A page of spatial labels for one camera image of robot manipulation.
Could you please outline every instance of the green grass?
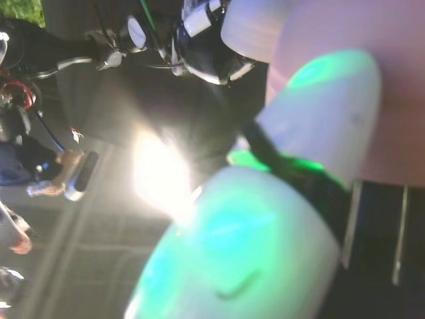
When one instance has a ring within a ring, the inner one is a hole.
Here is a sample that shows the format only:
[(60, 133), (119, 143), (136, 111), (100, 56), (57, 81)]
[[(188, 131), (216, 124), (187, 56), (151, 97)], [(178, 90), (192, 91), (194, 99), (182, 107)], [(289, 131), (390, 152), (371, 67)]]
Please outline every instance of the green grass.
[(0, 12), (5, 17), (28, 20), (45, 27), (41, 0), (0, 0)]

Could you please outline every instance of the metal pin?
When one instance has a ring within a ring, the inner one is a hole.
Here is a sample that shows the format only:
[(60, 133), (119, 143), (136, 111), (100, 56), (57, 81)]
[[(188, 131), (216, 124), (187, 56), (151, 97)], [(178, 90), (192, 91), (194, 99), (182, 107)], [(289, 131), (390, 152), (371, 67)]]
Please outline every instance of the metal pin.
[(400, 283), (401, 283), (401, 266), (402, 266), (402, 259), (403, 259), (404, 240), (406, 237), (408, 204), (409, 204), (409, 188), (407, 186), (404, 186), (402, 210), (401, 210), (401, 216), (400, 216), (400, 227), (398, 229), (396, 254), (394, 256), (394, 266), (392, 268), (392, 283), (395, 286), (400, 286)]
[(353, 250), (353, 243), (357, 226), (357, 217), (359, 216), (359, 205), (362, 188), (363, 183), (361, 181), (356, 181), (354, 183), (347, 230), (345, 231), (344, 246), (341, 255), (341, 262), (345, 269), (348, 269), (350, 266), (351, 253)]

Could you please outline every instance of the dark background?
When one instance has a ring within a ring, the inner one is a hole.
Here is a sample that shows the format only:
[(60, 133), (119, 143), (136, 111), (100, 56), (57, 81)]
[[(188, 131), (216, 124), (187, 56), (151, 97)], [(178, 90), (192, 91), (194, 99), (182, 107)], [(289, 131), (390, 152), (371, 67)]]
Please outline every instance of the dark background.
[[(177, 0), (148, 1), (156, 13), (178, 16)], [(108, 26), (119, 29), (126, 15), (140, 10), (137, 0), (103, 0)], [(83, 39), (98, 29), (91, 0), (44, 0), (47, 29), (58, 37)], [(225, 165), (236, 129), (262, 107), (266, 65), (231, 88), (195, 77), (176, 78), (155, 54), (126, 58), (120, 68), (95, 71), (78, 65), (56, 79), (40, 82), (45, 116), (67, 146), (67, 127), (84, 135), (81, 148), (101, 155), (92, 188), (83, 201), (29, 199), (22, 189), (0, 189), (0, 196), (39, 233), (28, 256), (8, 256), (4, 266), (28, 279), (16, 319), (115, 319), (122, 314), (150, 252), (168, 225), (133, 193), (131, 149), (146, 125), (171, 136), (190, 162), (193, 185)], [(37, 125), (33, 134), (49, 145)], [(412, 192), (404, 284), (390, 283), (402, 188), (368, 183), (350, 271), (341, 270), (322, 318), (425, 318), (424, 192)]]

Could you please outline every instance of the pink surface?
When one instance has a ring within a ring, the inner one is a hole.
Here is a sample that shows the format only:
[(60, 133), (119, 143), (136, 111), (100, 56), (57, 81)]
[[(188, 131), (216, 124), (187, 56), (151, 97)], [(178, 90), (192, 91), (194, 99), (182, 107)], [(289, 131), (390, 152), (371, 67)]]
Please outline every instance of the pink surface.
[(382, 110), (362, 177), (425, 186), (425, 1), (299, 0), (277, 43), (267, 101), (317, 56), (367, 49), (383, 81)]

